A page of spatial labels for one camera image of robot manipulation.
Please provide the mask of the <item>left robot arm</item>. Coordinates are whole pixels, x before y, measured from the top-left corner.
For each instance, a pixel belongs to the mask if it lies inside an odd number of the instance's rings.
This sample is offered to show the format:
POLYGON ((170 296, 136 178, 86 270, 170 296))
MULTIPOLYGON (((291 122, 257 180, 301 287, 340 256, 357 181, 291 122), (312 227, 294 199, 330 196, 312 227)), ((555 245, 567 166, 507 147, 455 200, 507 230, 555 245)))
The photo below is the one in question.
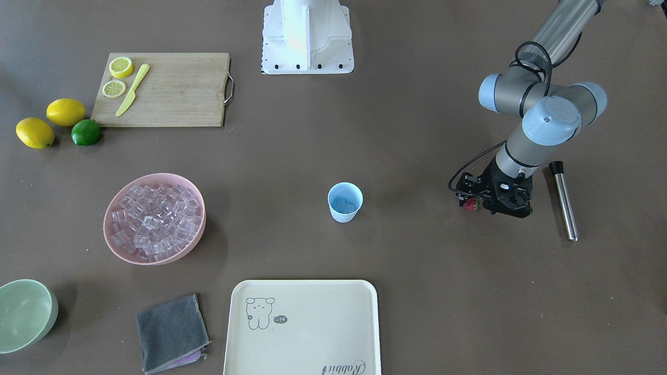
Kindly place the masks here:
POLYGON ((553 70, 577 47, 586 24, 602 1, 559 1, 536 35, 514 53, 508 70, 482 81, 478 100, 495 113, 520 118, 520 125, 493 146, 496 155, 479 176, 460 168, 448 184, 458 204, 517 218, 531 215, 532 176, 560 145, 591 125, 608 97, 593 82, 562 87, 553 70))

